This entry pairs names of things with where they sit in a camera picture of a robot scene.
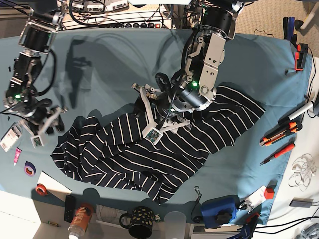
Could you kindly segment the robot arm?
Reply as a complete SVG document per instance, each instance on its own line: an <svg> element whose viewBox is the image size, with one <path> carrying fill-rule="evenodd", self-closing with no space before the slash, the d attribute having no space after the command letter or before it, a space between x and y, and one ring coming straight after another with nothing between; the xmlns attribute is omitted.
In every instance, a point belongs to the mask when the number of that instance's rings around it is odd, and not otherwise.
<svg viewBox="0 0 319 239"><path fill-rule="evenodd" d="M14 61L13 76L5 92L1 114L16 115L21 118L8 130L0 145L8 151L22 135L21 128L30 134L34 148L45 145L45 137L54 132L63 132L64 123L61 114L67 111L65 106L52 106L52 100L44 98L53 86L57 73L57 57L52 43L62 26L68 12L67 0L28 0L30 7L27 23L19 39L23 47ZM53 57L52 78L49 85L38 91L35 81L44 68L42 55Z"/></svg>
<svg viewBox="0 0 319 239"><path fill-rule="evenodd" d="M184 46L181 69L169 78L156 73L157 88L132 84L140 93L133 115L146 113L144 139L157 144L164 133L177 133L190 120L182 113L202 111L216 98L215 82L225 56L225 43L234 39L236 20L245 6L243 0L205 0L197 27Z"/></svg>

